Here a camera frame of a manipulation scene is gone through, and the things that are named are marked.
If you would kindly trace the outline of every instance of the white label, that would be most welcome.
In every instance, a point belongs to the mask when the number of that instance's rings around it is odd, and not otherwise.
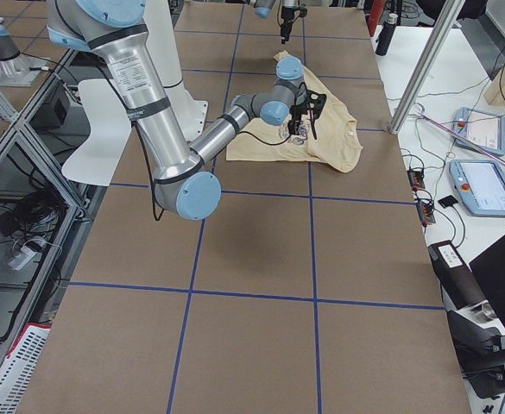
[[[440,246],[439,251],[450,268],[463,265],[455,250],[450,245]]]
[[[151,86],[141,58],[136,54],[111,64],[110,71],[122,95],[136,93]]]

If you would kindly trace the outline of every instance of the black chair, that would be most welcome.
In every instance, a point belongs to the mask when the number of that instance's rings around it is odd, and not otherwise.
[[[436,20],[444,7],[445,0],[416,0],[417,4],[430,18]],[[458,19],[477,19],[486,11],[488,0],[466,0]]]

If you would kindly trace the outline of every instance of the white table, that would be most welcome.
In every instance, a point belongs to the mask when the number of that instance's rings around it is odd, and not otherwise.
[[[382,81],[384,82],[388,105],[393,113],[400,102],[394,98],[400,98],[404,92],[431,30],[431,28],[398,27],[395,30],[395,35],[386,56],[377,56],[377,64],[381,72]],[[488,79],[483,66],[478,61],[461,30],[454,28],[442,47],[421,89],[420,95],[461,91],[478,84],[483,79]],[[456,111],[460,107],[473,107],[481,91],[488,86],[489,81],[484,81],[479,86],[460,94],[421,97],[416,102],[425,107],[426,114],[432,119],[439,122],[449,122],[453,120]],[[478,100],[476,108],[490,113],[505,114],[505,107],[489,106],[483,97]],[[417,113],[419,110],[420,107],[415,105],[410,110],[410,113]],[[433,127],[427,121],[418,121],[417,125],[423,147],[434,152],[436,155],[445,158],[446,153],[451,150],[455,154],[456,159],[485,159],[480,154],[458,146],[451,148],[452,138],[445,132]],[[420,147],[420,140],[415,133],[415,119],[413,117],[406,120],[398,134],[398,138],[401,147],[411,151],[411,154],[419,156],[424,161],[425,166],[442,166],[441,160],[423,151]],[[406,166],[409,165],[409,158],[406,157],[404,159]],[[417,160],[412,160],[412,166],[420,166],[420,163]],[[445,171],[439,180],[441,171],[438,169],[428,169],[425,171],[424,180],[426,188],[435,200],[453,194],[453,185],[448,173],[448,166],[446,165]],[[443,210],[438,204],[437,207],[455,223],[458,229],[458,235],[455,239],[455,243],[457,244],[461,240],[463,230],[458,215],[451,208]],[[464,219],[466,226],[465,241],[458,250],[465,261],[469,263],[485,248],[505,234],[505,218],[473,217],[469,216],[461,204],[457,204],[456,208]],[[435,215],[437,223],[428,226],[426,229],[427,246],[435,242],[448,240],[453,234],[452,226],[447,220],[439,213],[435,213]],[[495,405],[494,412],[497,412],[501,403],[500,399],[496,401],[492,401],[491,399],[481,400],[476,396],[467,382],[465,386],[473,413],[478,414],[482,412],[482,409],[486,405]]]

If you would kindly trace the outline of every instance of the black cylinder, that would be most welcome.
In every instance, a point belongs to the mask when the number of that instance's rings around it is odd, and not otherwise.
[[[382,24],[382,30],[379,34],[379,38],[377,39],[377,46],[375,50],[375,53],[379,56],[387,54],[388,47],[390,46],[392,36],[394,35],[394,31],[396,29],[396,19],[397,15],[391,13],[388,20]]]

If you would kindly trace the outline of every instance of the beige cloth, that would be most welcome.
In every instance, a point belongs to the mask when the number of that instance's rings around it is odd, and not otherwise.
[[[275,60],[279,61],[287,56],[287,52],[280,52],[276,54]],[[356,166],[362,151],[357,139],[356,119],[350,115],[346,105],[306,67],[304,80],[308,89],[327,95],[325,107],[315,122],[318,139],[313,139],[309,120],[307,116],[303,116],[300,135],[293,135],[286,143],[277,147],[264,145],[248,134],[237,135],[227,146],[228,161],[325,162],[342,173],[347,173]],[[253,120],[243,130],[271,143],[284,141],[288,134],[286,122],[280,127],[274,127],[261,119]]]

